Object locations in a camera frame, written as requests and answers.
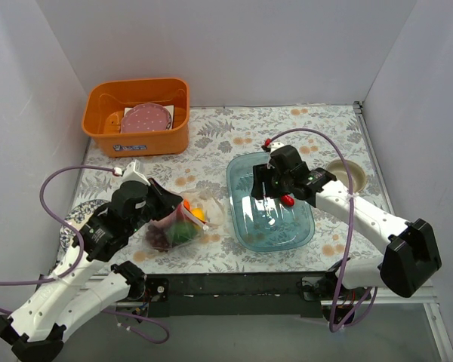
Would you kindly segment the red chili pepper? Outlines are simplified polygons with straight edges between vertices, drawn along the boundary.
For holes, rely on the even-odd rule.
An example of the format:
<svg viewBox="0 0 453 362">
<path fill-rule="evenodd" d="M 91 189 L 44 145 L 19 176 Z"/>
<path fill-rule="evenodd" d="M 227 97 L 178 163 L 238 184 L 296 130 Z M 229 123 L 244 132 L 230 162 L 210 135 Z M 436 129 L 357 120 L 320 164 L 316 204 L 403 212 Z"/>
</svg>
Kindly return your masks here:
<svg viewBox="0 0 453 362">
<path fill-rule="evenodd" d="M 283 195 L 280 201 L 285 207 L 293 207 L 295 204 L 294 199 L 289 195 Z"/>
</svg>

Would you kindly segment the dark red grape bunch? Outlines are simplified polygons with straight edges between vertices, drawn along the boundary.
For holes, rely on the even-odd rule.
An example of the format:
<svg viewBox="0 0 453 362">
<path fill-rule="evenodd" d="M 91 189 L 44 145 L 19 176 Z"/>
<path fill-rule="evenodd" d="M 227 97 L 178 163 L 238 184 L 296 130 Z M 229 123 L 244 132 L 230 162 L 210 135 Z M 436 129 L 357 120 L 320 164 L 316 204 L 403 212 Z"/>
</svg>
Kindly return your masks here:
<svg viewBox="0 0 453 362">
<path fill-rule="evenodd" d="M 167 252 L 171 249 L 166 234 L 162 229 L 149 225 L 145 234 L 145 241 L 155 250 Z"/>
</svg>

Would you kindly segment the green lime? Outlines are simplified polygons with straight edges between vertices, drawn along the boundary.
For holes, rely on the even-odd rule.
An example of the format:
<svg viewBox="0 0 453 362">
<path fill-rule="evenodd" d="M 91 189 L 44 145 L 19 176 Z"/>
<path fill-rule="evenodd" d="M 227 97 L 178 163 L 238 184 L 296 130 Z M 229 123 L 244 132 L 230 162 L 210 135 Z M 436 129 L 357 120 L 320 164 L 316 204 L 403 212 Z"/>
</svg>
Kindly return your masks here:
<svg viewBox="0 0 453 362">
<path fill-rule="evenodd" d="M 173 224 L 167 231 L 167 238 L 172 244 L 183 244 L 194 239 L 198 234 L 192 222 L 181 221 Z"/>
</svg>

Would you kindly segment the clear zip top bag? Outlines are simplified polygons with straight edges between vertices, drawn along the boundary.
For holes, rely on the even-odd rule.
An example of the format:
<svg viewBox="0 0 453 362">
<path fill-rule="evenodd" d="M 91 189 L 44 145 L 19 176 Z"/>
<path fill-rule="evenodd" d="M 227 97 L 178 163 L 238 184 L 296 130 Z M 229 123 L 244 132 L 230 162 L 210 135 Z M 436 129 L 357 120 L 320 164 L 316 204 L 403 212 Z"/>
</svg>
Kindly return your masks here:
<svg viewBox="0 0 453 362">
<path fill-rule="evenodd" d="M 196 226 L 198 234 L 191 241 L 183 244 L 172 244 L 168 240 L 171 245 L 170 250 L 178 247 L 183 247 L 187 244 L 191 244 L 192 242 L 199 241 L 201 238 L 206 236 L 208 232 L 214 231 L 222 226 L 226 218 L 223 205 L 214 196 L 214 194 L 207 189 L 189 189 L 181 192 L 180 196 L 182 197 L 183 201 L 188 200 L 191 206 L 191 210 L 196 208 L 202 209 L 205 215 L 205 221 L 202 222 L 201 220 L 194 217 L 194 215 L 192 215 L 191 213 L 191 210 L 187 210 L 184 207 L 182 201 L 182 203 L 174 209 L 173 213 L 171 213 L 167 217 L 159 221 L 152 221 L 148 223 L 146 230 L 149 225 L 154 225 L 157 228 L 162 229 L 165 234 L 167 234 L 169 228 L 176 222 L 187 221 L 192 222 Z"/>
</svg>

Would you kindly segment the yellow lemon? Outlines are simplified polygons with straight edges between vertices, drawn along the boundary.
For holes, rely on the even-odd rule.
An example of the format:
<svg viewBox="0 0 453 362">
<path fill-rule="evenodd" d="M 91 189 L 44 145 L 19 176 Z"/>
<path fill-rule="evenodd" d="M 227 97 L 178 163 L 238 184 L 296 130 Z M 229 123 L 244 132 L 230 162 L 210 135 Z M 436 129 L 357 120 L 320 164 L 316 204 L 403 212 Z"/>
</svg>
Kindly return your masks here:
<svg viewBox="0 0 453 362">
<path fill-rule="evenodd" d="M 202 222 L 205 221 L 205 215 L 202 209 L 196 208 L 191 210 L 192 215 L 196 217 L 197 219 L 201 220 Z"/>
</svg>

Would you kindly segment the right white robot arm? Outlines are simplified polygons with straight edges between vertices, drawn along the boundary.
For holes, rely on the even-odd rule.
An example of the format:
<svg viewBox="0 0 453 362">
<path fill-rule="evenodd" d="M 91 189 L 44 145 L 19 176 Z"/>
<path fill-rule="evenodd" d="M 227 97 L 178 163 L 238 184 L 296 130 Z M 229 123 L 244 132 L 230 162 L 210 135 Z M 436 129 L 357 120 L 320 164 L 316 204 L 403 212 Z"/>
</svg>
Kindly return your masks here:
<svg viewBox="0 0 453 362">
<path fill-rule="evenodd" d="M 309 169 L 295 147 L 270 143 L 265 163 L 253 167 L 251 196 L 299 201 L 331 214 L 370 241 L 380 256 L 338 262 L 326 273 L 326 289 L 344 299 L 356 288 L 386 287 L 409 298 L 442 266 L 434 230 L 428 222 L 394 216 L 356 195 L 327 170 Z"/>
</svg>

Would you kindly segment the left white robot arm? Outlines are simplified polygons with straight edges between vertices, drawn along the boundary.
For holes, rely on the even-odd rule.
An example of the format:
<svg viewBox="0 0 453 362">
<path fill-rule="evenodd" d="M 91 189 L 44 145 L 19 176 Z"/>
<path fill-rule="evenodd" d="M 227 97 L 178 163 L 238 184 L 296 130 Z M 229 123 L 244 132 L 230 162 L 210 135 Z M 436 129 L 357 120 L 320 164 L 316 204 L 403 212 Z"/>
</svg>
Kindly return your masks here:
<svg viewBox="0 0 453 362">
<path fill-rule="evenodd" d="M 154 179 L 129 180 L 113 192 L 80 228 L 48 279 L 18 309 L 0 315 L 0 337 L 20 361 L 52 361 L 65 341 L 113 302 L 140 300 L 146 275 L 130 261 L 115 264 L 99 284 L 81 287 L 150 221 L 170 216 L 183 203 L 180 195 Z"/>
</svg>

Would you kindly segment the clear blue plastic tray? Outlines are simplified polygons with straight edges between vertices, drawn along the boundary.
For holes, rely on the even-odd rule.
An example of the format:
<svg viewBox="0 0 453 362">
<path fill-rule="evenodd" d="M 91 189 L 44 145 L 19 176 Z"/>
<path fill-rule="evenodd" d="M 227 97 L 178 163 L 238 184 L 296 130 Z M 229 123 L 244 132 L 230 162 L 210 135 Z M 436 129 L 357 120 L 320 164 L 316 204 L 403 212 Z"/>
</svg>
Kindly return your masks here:
<svg viewBox="0 0 453 362">
<path fill-rule="evenodd" d="M 233 228 L 241 245 L 254 252 L 274 252 L 302 247 L 315 233 L 309 204 L 295 201 L 291 207 L 280 200 L 251 197 L 253 166 L 267 161 L 261 152 L 240 155 L 226 169 Z"/>
</svg>

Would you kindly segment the floral tablecloth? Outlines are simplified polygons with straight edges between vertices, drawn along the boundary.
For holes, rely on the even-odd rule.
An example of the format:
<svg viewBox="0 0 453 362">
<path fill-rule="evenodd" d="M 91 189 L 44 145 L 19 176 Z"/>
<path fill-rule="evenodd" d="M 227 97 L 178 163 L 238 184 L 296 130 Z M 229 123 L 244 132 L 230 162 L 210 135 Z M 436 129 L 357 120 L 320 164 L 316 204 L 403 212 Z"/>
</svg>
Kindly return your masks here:
<svg viewBox="0 0 453 362">
<path fill-rule="evenodd" d="M 227 165 L 237 156 L 258 152 L 272 136 L 296 147 L 307 164 L 325 167 L 339 156 L 357 163 L 367 176 L 362 197 L 387 209 L 384 189 L 371 162 L 365 133 L 352 106 L 286 106 L 260 108 L 193 109 L 190 143 L 179 155 L 147 157 L 146 173 L 174 192 L 207 189 L 224 207 L 230 205 Z M 305 246 L 256 253 L 236 239 L 226 219 L 199 241 L 176 250 L 159 252 L 146 245 L 144 233 L 135 234 L 113 262 L 130 260 L 145 272 L 158 274 L 228 272 L 322 271 L 348 250 L 354 259 L 367 259 L 378 250 L 360 234 L 347 237 L 347 226 L 315 210 L 315 233 Z"/>
</svg>

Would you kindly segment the beige ceramic bowl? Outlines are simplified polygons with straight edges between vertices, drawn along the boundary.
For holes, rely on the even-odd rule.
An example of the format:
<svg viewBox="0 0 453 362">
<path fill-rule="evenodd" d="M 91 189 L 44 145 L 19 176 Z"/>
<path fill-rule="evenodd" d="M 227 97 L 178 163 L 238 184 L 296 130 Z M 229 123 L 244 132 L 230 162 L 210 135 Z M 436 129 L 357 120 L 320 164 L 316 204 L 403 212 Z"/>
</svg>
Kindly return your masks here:
<svg viewBox="0 0 453 362">
<path fill-rule="evenodd" d="M 367 177 L 365 175 L 364 170 L 355 162 L 346 160 L 352 183 L 353 183 L 353 191 L 360 192 L 365 188 L 367 183 Z M 349 177 L 347 174 L 347 169 L 344 166 L 342 160 L 337 159 L 333 160 L 329 163 L 325 169 L 335 175 L 338 180 L 340 180 L 346 187 L 349 185 Z"/>
</svg>

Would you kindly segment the blue patterned plate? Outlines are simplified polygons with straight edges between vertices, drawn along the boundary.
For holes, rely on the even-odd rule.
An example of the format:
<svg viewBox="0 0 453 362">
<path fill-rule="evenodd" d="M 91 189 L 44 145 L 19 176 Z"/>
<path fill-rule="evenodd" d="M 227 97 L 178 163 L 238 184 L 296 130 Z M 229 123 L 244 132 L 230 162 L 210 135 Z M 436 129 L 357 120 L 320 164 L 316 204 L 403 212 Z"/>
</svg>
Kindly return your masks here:
<svg viewBox="0 0 453 362">
<path fill-rule="evenodd" d="M 108 203 L 108 200 L 103 199 L 85 201 L 74 207 L 67 214 L 65 221 L 74 229 L 79 230 L 93 215 L 94 211 L 106 203 Z M 75 236 L 76 234 L 69 227 L 62 226 L 60 228 L 60 247 L 64 253 Z"/>
</svg>

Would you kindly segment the pink dotted plate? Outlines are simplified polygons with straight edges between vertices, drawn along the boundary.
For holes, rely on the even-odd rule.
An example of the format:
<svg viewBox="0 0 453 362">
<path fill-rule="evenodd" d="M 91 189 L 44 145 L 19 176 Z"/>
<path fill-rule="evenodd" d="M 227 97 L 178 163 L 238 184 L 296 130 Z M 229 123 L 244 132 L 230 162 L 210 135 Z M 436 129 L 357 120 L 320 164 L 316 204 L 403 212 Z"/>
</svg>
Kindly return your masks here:
<svg viewBox="0 0 453 362">
<path fill-rule="evenodd" d="M 143 133 L 170 130 L 173 127 L 173 106 L 142 103 L 126 108 L 120 123 L 121 133 Z"/>
</svg>

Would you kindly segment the orange plastic basket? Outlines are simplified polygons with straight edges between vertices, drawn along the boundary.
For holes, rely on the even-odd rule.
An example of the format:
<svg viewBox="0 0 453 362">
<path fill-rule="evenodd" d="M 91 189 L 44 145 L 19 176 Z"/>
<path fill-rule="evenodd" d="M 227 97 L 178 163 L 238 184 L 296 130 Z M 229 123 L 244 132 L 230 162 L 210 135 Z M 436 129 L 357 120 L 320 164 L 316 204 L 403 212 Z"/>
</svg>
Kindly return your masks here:
<svg viewBox="0 0 453 362">
<path fill-rule="evenodd" d="M 189 144 L 189 117 L 179 78 L 111 81 L 90 93 L 82 130 L 111 158 L 172 155 Z"/>
</svg>

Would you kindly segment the aluminium frame rail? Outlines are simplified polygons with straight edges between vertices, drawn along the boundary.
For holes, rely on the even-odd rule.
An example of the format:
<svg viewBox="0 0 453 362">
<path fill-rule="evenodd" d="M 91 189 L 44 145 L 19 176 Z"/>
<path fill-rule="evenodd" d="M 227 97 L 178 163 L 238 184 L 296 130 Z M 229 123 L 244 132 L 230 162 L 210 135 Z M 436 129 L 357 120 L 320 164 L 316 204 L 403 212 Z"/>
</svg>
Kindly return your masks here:
<svg viewBox="0 0 453 362">
<path fill-rule="evenodd" d="M 420 348 L 429 338 L 435 348 L 444 345 L 441 318 L 424 308 L 426 289 L 407 304 L 379 290 L 368 296 L 357 293 L 356 303 L 336 308 L 347 321 L 336 332 L 329 327 L 329 299 L 315 297 L 307 289 L 301 280 L 268 285 L 244 278 L 235 283 L 232 276 L 196 281 L 191 275 L 170 275 L 127 281 L 111 274 L 88 287 L 59 280 L 43 283 L 8 317 L 18 337 L 29 343 L 65 342 L 95 315 L 107 311 L 151 324 L 171 317 L 288 315 L 308 324 L 308 331 L 300 333 L 305 341 L 320 333 L 331 337 L 349 333 L 364 351 L 382 336 L 403 348 Z"/>
</svg>

